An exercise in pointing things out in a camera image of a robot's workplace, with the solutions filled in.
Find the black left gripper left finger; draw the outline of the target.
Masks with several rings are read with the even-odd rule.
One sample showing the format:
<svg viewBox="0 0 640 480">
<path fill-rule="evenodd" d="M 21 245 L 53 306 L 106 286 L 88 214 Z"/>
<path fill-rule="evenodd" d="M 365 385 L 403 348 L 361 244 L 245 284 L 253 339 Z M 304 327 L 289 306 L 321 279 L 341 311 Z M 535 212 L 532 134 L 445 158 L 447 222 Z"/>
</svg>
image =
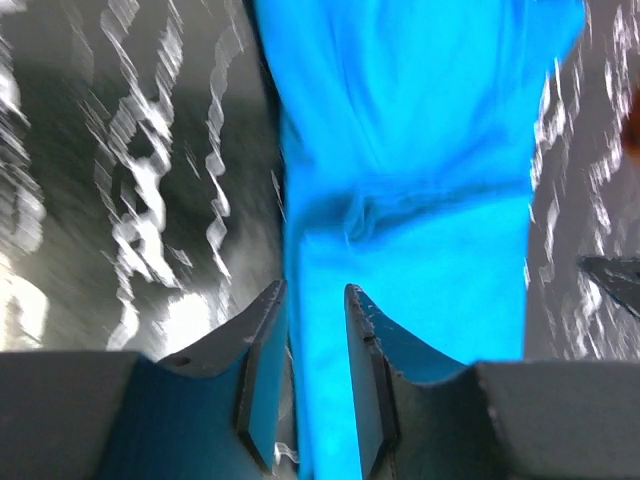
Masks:
<svg viewBox="0 0 640 480">
<path fill-rule="evenodd" d="M 266 479 L 287 286 L 160 361 L 137 352 L 1 357 L 5 479 Z"/>
</svg>

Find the blue t shirt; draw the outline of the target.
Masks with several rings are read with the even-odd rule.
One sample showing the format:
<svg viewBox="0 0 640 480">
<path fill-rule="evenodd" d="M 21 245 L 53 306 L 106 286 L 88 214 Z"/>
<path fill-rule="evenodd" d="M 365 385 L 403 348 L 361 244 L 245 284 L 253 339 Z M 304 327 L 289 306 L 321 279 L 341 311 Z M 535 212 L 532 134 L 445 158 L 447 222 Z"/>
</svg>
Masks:
<svg viewBox="0 0 640 480">
<path fill-rule="evenodd" d="M 300 476 L 361 475 L 344 290 L 453 359 L 524 354 L 530 162 L 580 1 L 258 1 L 280 97 Z"/>
</svg>

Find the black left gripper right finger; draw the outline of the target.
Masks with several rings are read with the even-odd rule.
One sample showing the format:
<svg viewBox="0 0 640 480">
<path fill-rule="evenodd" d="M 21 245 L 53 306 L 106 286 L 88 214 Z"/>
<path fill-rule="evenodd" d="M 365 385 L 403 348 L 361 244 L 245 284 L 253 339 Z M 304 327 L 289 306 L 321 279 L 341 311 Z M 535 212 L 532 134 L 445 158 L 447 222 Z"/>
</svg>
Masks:
<svg viewBox="0 0 640 480">
<path fill-rule="evenodd" d="M 639 366 L 625 361 L 463 365 L 345 290 L 367 479 L 635 479 Z"/>
</svg>

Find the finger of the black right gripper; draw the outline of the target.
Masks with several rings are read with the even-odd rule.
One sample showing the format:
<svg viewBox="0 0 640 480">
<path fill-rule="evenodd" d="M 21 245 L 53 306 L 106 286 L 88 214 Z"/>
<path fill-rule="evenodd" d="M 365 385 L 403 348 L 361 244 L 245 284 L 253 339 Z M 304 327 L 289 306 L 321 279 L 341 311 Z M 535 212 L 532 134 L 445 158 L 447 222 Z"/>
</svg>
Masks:
<svg viewBox="0 0 640 480">
<path fill-rule="evenodd" d="M 586 255 L 578 266 L 636 320 L 639 319 L 639 257 Z"/>
</svg>

